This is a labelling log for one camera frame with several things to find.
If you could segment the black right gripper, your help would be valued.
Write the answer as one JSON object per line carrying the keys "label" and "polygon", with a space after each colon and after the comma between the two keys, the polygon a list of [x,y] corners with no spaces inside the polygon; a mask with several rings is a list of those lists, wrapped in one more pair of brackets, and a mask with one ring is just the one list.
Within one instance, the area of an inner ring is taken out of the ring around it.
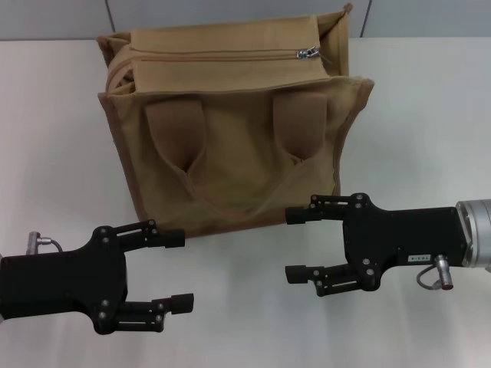
{"label": "black right gripper", "polygon": [[288,225],[322,220],[343,221],[348,264],[332,267],[285,267],[289,284],[315,286],[318,297],[349,291],[376,291],[385,271],[402,266],[433,265],[442,255],[461,267],[466,239],[454,207],[388,211],[369,196],[312,195],[306,206],[288,207]]}

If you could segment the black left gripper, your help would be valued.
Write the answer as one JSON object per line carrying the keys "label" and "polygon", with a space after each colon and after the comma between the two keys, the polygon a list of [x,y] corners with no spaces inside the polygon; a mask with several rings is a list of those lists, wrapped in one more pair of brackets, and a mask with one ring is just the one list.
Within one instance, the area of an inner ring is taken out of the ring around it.
{"label": "black left gripper", "polygon": [[124,302],[127,268],[122,250],[184,246],[183,229],[159,230],[151,219],[96,228],[86,245],[72,251],[4,257],[1,318],[79,312],[91,319],[98,334],[162,332],[167,314],[193,311],[194,294]]}

